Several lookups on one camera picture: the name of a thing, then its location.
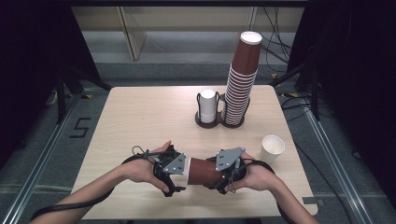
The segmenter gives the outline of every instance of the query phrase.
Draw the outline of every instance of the right hand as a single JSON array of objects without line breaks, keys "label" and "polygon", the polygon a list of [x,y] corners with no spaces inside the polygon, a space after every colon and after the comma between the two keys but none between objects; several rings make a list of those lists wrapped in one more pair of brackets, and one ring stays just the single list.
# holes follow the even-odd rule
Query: right hand
[{"label": "right hand", "polygon": [[[255,160],[253,157],[244,152],[241,155],[241,159],[245,164]],[[225,187],[226,191],[237,190],[241,188],[249,188],[255,190],[271,190],[276,181],[280,180],[271,171],[260,165],[250,165],[247,167],[247,174],[239,181],[235,181],[232,184]]]}]

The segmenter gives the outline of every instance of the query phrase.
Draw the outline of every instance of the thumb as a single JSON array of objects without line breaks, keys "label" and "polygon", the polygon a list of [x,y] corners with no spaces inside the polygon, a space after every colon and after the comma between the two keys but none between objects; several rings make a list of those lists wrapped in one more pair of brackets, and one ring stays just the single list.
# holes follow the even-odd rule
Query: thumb
[{"label": "thumb", "polygon": [[155,188],[160,189],[163,192],[169,192],[168,186],[165,185],[161,180],[159,180],[157,177],[153,177],[149,181],[150,184],[152,184]]},{"label": "thumb", "polygon": [[242,189],[245,186],[246,186],[245,181],[244,181],[244,179],[242,179],[242,180],[238,180],[238,181],[233,182],[232,184],[227,185],[224,188],[224,190],[227,191],[227,192],[228,191],[234,191],[234,190],[237,190],[237,189]]}]

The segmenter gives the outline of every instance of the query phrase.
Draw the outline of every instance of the right forearm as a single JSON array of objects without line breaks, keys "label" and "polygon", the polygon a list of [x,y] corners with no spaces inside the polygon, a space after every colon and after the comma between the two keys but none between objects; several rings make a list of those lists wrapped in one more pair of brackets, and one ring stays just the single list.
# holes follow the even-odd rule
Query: right forearm
[{"label": "right forearm", "polygon": [[274,195],[282,210],[295,223],[318,223],[300,204],[281,179],[276,179],[270,192]]}]

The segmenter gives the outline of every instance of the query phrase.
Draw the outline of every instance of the table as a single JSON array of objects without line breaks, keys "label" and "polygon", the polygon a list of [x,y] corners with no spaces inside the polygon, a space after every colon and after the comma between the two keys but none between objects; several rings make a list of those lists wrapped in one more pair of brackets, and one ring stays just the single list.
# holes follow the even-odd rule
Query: table
[{"label": "table", "polygon": [[[271,165],[296,195],[300,203],[313,197],[311,188],[293,144],[290,130],[274,88],[255,85],[245,122],[236,129],[219,124],[212,129],[200,127],[194,119],[198,109],[196,95],[205,89],[226,91],[226,86],[117,87],[108,95],[73,191],[93,181],[132,155],[135,145],[155,149],[172,140],[175,149],[187,156],[206,159],[221,149],[245,147],[258,158],[262,138],[281,137],[286,151]],[[84,219],[158,219],[202,217],[279,216],[276,201],[268,191],[240,189],[222,195],[203,186],[187,186],[188,165],[184,175],[171,175],[176,186],[187,187],[166,198],[146,183],[124,181]],[[314,215],[316,204],[304,204]]]}]

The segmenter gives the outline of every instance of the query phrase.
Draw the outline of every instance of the left hand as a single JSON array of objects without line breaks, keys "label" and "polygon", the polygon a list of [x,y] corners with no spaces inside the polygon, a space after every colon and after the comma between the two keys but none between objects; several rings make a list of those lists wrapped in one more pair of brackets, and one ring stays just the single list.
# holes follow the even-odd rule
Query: left hand
[{"label": "left hand", "polygon": [[[157,149],[153,150],[153,152],[165,151],[169,148],[171,143],[172,141],[168,141],[163,144],[162,147],[158,147]],[[155,162],[154,159],[151,157],[148,157],[148,159],[150,161],[138,159],[124,163],[120,166],[122,174],[126,179],[130,179],[136,183],[147,182],[163,192],[169,192],[169,188],[165,185],[165,183],[155,177],[153,173],[153,163]]]}]

